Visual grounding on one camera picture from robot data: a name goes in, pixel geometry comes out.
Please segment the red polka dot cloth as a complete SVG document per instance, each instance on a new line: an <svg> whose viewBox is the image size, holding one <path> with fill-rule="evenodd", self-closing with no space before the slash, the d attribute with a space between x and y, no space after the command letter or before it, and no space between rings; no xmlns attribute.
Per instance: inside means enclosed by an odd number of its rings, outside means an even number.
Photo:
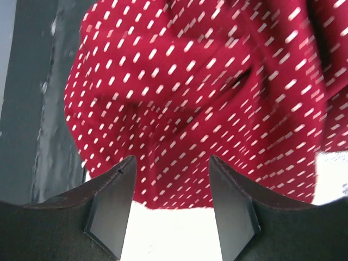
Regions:
<svg viewBox="0 0 348 261"><path fill-rule="evenodd" d="M347 150L347 1L98 1L65 87L91 177L133 155L134 199L211 207L208 160L302 202Z"/></svg>

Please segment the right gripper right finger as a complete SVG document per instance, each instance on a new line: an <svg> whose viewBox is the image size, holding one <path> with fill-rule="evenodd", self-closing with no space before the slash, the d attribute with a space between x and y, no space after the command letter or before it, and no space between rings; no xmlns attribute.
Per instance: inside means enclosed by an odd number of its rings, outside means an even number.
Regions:
<svg viewBox="0 0 348 261"><path fill-rule="evenodd" d="M248 179L217 156L209 180L223 260L347 260L347 198L316 206Z"/></svg>

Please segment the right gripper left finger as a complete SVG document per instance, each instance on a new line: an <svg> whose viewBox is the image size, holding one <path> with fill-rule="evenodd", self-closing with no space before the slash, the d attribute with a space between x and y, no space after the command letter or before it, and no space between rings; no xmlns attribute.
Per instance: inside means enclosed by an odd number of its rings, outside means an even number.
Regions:
<svg viewBox="0 0 348 261"><path fill-rule="evenodd" d="M42 203L1 203L1 260L119 260L136 180L129 156Z"/></svg>

